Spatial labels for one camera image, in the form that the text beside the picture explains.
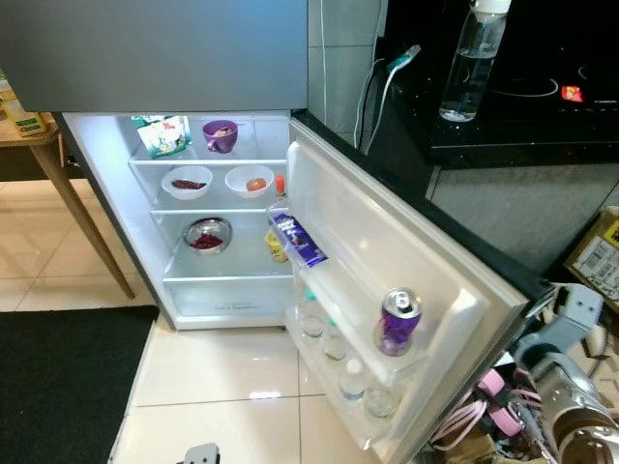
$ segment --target purple cup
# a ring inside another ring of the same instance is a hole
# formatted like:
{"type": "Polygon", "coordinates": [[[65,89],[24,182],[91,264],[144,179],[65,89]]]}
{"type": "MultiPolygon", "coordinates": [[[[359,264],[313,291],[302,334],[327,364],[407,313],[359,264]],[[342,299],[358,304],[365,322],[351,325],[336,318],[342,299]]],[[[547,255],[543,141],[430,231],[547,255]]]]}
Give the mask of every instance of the purple cup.
{"type": "Polygon", "coordinates": [[[202,126],[202,133],[206,139],[206,147],[211,152],[230,153],[234,148],[237,137],[239,136],[239,127],[232,121],[211,121],[210,123],[202,126]],[[224,128],[231,129],[232,133],[221,137],[213,135],[219,129],[224,128]]]}

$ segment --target wooden table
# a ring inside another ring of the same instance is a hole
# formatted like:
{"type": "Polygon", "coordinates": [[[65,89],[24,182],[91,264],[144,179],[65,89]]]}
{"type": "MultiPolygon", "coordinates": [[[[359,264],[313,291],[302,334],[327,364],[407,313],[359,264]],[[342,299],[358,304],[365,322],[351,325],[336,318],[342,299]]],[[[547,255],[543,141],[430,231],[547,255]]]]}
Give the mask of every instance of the wooden table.
{"type": "Polygon", "coordinates": [[[22,137],[13,123],[0,112],[0,148],[1,147],[29,147],[35,159],[47,175],[51,183],[56,187],[60,197],[63,199],[69,211],[75,218],[79,227],[86,235],[95,251],[99,254],[112,276],[116,279],[120,287],[129,298],[135,298],[132,288],[125,279],[122,271],[118,267],[116,260],[112,256],[109,247],[105,243],[97,225],[92,220],[84,204],[74,190],[69,176],[60,164],[60,159],[51,150],[50,145],[58,140],[58,127],[50,114],[44,113],[47,123],[47,132],[37,133],[27,137],[22,137]]]}

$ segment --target freezer door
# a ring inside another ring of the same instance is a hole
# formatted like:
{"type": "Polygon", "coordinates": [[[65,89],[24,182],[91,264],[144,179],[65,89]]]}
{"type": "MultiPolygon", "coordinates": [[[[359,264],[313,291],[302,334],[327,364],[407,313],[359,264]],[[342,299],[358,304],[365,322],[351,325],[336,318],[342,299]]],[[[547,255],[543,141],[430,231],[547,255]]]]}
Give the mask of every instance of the freezer door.
{"type": "Polygon", "coordinates": [[[289,212],[328,260],[296,262],[302,288],[286,325],[359,446],[383,462],[405,462],[521,328],[528,298],[307,126],[293,119],[290,130],[289,212]],[[304,286],[336,323],[347,356],[365,365],[368,383],[401,398],[389,420],[368,420],[368,394],[351,405],[339,393],[320,343],[299,329],[304,286]],[[422,316],[410,350],[391,357],[377,348],[375,330],[396,287],[417,294],[422,316]]]}
{"type": "Polygon", "coordinates": [[[307,0],[21,0],[0,16],[0,66],[27,109],[308,105],[307,0]]]}

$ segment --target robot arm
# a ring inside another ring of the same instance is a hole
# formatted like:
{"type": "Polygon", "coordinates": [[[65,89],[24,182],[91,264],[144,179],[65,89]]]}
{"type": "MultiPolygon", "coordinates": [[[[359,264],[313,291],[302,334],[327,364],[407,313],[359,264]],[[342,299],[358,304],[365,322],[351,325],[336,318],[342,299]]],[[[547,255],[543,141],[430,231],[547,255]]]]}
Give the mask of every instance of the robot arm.
{"type": "Polygon", "coordinates": [[[566,354],[588,335],[603,300],[579,284],[559,290],[556,318],[516,345],[516,365],[530,373],[542,398],[546,437],[563,464],[619,463],[619,425],[600,401],[587,375],[566,354]]]}

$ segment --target refrigerator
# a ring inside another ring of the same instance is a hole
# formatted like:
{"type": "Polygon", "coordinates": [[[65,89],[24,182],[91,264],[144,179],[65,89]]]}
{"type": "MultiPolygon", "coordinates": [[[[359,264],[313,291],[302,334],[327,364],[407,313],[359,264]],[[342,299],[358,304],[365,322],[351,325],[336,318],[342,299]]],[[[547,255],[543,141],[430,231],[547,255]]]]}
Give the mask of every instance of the refrigerator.
{"type": "Polygon", "coordinates": [[[303,109],[304,1],[27,4],[3,7],[3,35],[22,40],[0,45],[0,65],[27,109],[54,113],[162,315],[178,331],[284,326],[354,442],[380,462],[413,458],[551,297],[545,281],[303,109]],[[170,9],[175,20],[164,20],[170,9]],[[154,24],[165,34],[153,34],[154,24]],[[46,37],[45,56],[27,39],[35,31],[46,37]],[[187,116],[192,145],[152,159],[132,121],[144,114],[187,116]],[[216,120],[238,126],[230,153],[209,151],[202,136],[216,120]],[[274,186],[254,199],[235,195],[225,176],[248,165],[283,175],[286,200],[274,186]],[[180,166],[210,169],[203,196],[178,200],[162,189],[180,166]],[[325,261],[309,267],[291,246],[288,261],[272,259],[265,235],[280,233],[280,213],[296,218],[325,261]],[[231,224],[221,254],[197,255],[183,241],[200,218],[231,224]],[[383,300],[400,287],[419,298],[421,319],[410,349],[388,356],[375,330],[383,300]],[[368,385],[398,399],[389,417],[341,394],[341,366],[301,329],[308,288],[368,385]]]}

